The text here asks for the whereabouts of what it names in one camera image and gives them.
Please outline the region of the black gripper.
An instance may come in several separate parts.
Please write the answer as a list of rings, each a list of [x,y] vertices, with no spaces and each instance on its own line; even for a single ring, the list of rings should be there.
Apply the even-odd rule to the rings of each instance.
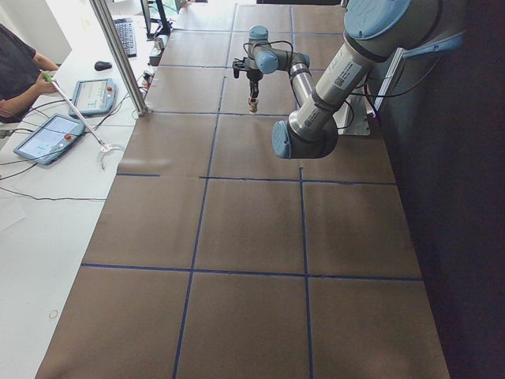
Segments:
[[[247,78],[249,82],[249,99],[257,100],[259,95],[259,81],[263,78],[263,73],[259,69],[249,68]]]

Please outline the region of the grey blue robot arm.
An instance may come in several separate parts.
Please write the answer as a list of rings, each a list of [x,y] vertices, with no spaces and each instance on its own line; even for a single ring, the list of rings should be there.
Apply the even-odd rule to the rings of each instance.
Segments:
[[[265,74],[287,73],[299,103],[287,120],[274,124],[271,142],[281,159],[319,159],[338,140],[333,118],[375,63],[399,48],[408,55],[437,56],[462,45],[465,1],[352,1],[344,15],[343,44],[318,81],[309,57],[278,49],[261,25],[249,29],[247,55],[233,64],[234,75],[246,72],[249,105],[257,109],[259,81]]]

